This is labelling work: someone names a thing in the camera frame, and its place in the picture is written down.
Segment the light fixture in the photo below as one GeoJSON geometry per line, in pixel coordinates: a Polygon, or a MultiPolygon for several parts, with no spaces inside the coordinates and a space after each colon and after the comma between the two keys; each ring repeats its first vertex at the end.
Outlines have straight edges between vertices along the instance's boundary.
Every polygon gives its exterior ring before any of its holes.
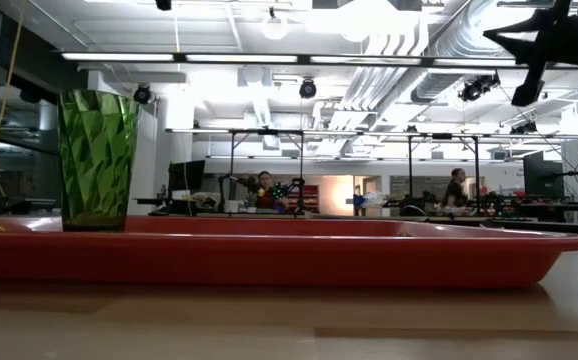
{"type": "Polygon", "coordinates": [[[269,8],[269,17],[262,22],[262,34],[270,40],[280,40],[287,36],[289,23],[284,17],[277,17],[272,7],[269,8]]]}
{"type": "Polygon", "coordinates": [[[303,99],[311,99],[316,96],[316,84],[313,83],[313,79],[302,80],[302,85],[300,85],[300,90],[298,93],[303,99]]]}
{"type": "Polygon", "coordinates": [[[305,135],[363,135],[362,131],[305,130],[305,135]]]}
{"type": "Polygon", "coordinates": [[[516,68],[516,60],[511,58],[440,58],[434,59],[437,67],[447,68],[516,68]]]}
{"type": "Polygon", "coordinates": [[[153,100],[151,90],[149,90],[149,84],[138,84],[138,90],[133,94],[133,99],[136,100],[138,104],[149,104],[151,100],[153,100]]]}
{"type": "Polygon", "coordinates": [[[515,128],[511,128],[511,131],[509,132],[510,135],[516,135],[516,134],[520,134],[520,135],[524,135],[524,134],[530,134],[530,133],[535,133],[538,132],[538,128],[536,127],[536,122],[535,121],[527,121],[526,123],[517,126],[515,128]]]}
{"type": "Polygon", "coordinates": [[[100,62],[173,62],[173,54],[150,53],[63,53],[65,60],[100,62]]]}
{"type": "Polygon", "coordinates": [[[312,56],[311,62],[314,64],[328,64],[328,65],[389,65],[389,66],[420,66],[420,57],[387,57],[387,56],[312,56]]]}
{"type": "Polygon", "coordinates": [[[492,88],[500,85],[498,72],[493,75],[481,75],[473,81],[465,82],[465,87],[458,94],[458,97],[464,101],[476,101],[480,96],[491,91],[492,88]]]}
{"type": "Polygon", "coordinates": [[[189,63],[297,63],[296,55],[189,54],[189,63]]]}
{"type": "Polygon", "coordinates": [[[249,156],[242,156],[242,155],[234,155],[234,156],[230,156],[230,155],[207,155],[205,156],[206,159],[248,159],[249,156]]]}
{"type": "Polygon", "coordinates": [[[166,129],[168,132],[193,134],[228,134],[228,129],[166,129]]]}

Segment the ceiling light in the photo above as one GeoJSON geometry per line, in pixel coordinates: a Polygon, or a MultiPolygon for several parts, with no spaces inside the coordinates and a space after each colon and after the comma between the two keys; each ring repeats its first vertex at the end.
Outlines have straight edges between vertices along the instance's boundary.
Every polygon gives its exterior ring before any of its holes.
{"type": "Polygon", "coordinates": [[[194,133],[194,134],[227,134],[227,129],[166,129],[168,132],[194,133]]]}
{"type": "Polygon", "coordinates": [[[190,63],[297,63],[295,55],[189,54],[190,63]]]}
{"type": "Polygon", "coordinates": [[[264,160],[291,160],[297,159],[291,156],[249,156],[250,159],[264,159],[264,160]]]}
{"type": "Polygon", "coordinates": [[[140,53],[63,53],[65,60],[71,61],[133,61],[133,62],[171,62],[173,54],[140,53]]]}
{"type": "Polygon", "coordinates": [[[270,40],[280,40],[287,36],[289,23],[284,17],[277,17],[273,6],[269,8],[269,17],[262,22],[262,34],[270,40]]]}
{"type": "MultiPolygon", "coordinates": [[[[232,156],[229,155],[207,155],[205,158],[207,159],[231,159],[232,156]]],[[[248,156],[242,156],[242,155],[234,155],[233,156],[234,159],[248,159],[248,156]]]]}
{"type": "Polygon", "coordinates": [[[152,93],[149,90],[149,84],[138,84],[138,90],[133,94],[133,99],[136,100],[138,104],[146,105],[152,100],[152,93]]]}
{"type": "Polygon", "coordinates": [[[311,62],[314,64],[348,64],[348,65],[365,65],[373,66],[418,66],[421,59],[414,57],[387,57],[387,56],[312,56],[311,62]]]}
{"type": "Polygon", "coordinates": [[[305,135],[362,135],[362,131],[305,130],[305,135]]]}
{"type": "Polygon", "coordinates": [[[500,77],[497,72],[493,75],[478,76],[475,80],[465,82],[465,87],[458,97],[464,102],[475,101],[499,85],[500,77]]]}
{"type": "Polygon", "coordinates": [[[437,67],[450,67],[450,68],[517,68],[515,59],[504,59],[504,58],[460,58],[460,59],[450,59],[442,58],[435,59],[433,65],[437,67]]]}
{"type": "Polygon", "coordinates": [[[333,156],[305,156],[302,159],[303,160],[338,160],[340,158],[336,158],[333,156]]]}
{"type": "Polygon", "coordinates": [[[316,84],[313,83],[313,79],[304,79],[298,93],[303,99],[311,99],[316,96],[316,91],[316,84]]]}

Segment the security camera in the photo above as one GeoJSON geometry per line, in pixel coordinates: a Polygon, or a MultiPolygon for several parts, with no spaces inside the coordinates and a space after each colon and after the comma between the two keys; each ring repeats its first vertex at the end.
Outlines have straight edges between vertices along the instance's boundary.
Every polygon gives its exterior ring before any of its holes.
{"type": "Polygon", "coordinates": [[[311,99],[316,96],[316,84],[313,83],[313,79],[302,80],[299,93],[300,97],[303,99],[311,99]]]}
{"type": "Polygon", "coordinates": [[[138,90],[133,94],[133,99],[136,100],[138,104],[149,104],[151,100],[153,100],[151,90],[149,90],[149,84],[138,84],[138,90]]]}

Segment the fluorescent light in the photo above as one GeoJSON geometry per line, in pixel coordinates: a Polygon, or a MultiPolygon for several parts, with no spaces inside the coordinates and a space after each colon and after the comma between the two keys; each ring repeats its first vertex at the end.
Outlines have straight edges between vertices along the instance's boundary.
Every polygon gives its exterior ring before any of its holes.
{"type": "Polygon", "coordinates": [[[505,58],[443,58],[434,59],[433,66],[438,67],[464,67],[464,68],[475,68],[475,67],[491,67],[491,68],[517,68],[515,59],[505,59],[505,58]]]}
{"type": "Polygon", "coordinates": [[[494,75],[496,70],[489,69],[478,69],[478,68],[460,68],[460,69],[448,69],[448,68],[441,68],[441,69],[428,69],[428,73],[430,74],[458,74],[458,75],[465,75],[465,74],[474,74],[474,75],[494,75]]]}
{"type": "Polygon", "coordinates": [[[167,129],[169,132],[194,133],[194,134],[227,134],[227,129],[167,129]]]}
{"type": "Polygon", "coordinates": [[[312,56],[311,62],[314,64],[418,66],[421,59],[387,56],[312,56]]]}
{"type": "Polygon", "coordinates": [[[71,61],[134,61],[134,62],[172,62],[173,54],[148,53],[62,53],[65,60],[71,61]]]}
{"type": "Polygon", "coordinates": [[[190,63],[297,63],[296,55],[189,54],[190,63]]]}
{"type": "Polygon", "coordinates": [[[305,130],[305,135],[362,135],[362,131],[336,131],[336,130],[305,130]]]}
{"type": "MultiPolygon", "coordinates": [[[[209,155],[207,156],[207,158],[209,159],[231,159],[231,156],[229,155],[209,155]]],[[[242,156],[242,155],[234,155],[233,157],[234,159],[248,159],[248,156],[242,156]]]]}
{"type": "Polygon", "coordinates": [[[291,160],[291,156],[250,156],[250,159],[266,159],[266,160],[291,160]]]}
{"type": "Polygon", "coordinates": [[[340,160],[340,158],[333,156],[305,156],[303,160],[340,160]]]}

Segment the woman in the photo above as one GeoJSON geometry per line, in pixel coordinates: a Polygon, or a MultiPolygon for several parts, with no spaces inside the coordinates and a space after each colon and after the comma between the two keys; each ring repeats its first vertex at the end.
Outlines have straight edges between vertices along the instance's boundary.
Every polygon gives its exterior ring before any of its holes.
{"type": "Polygon", "coordinates": [[[256,199],[256,208],[274,209],[280,213],[287,211],[289,201],[287,201],[286,198],[275,199],[273,197],[273,181],[268,171],[263,171],[258,174],[258,186],[260,186],[260,191],[256,199]]]}

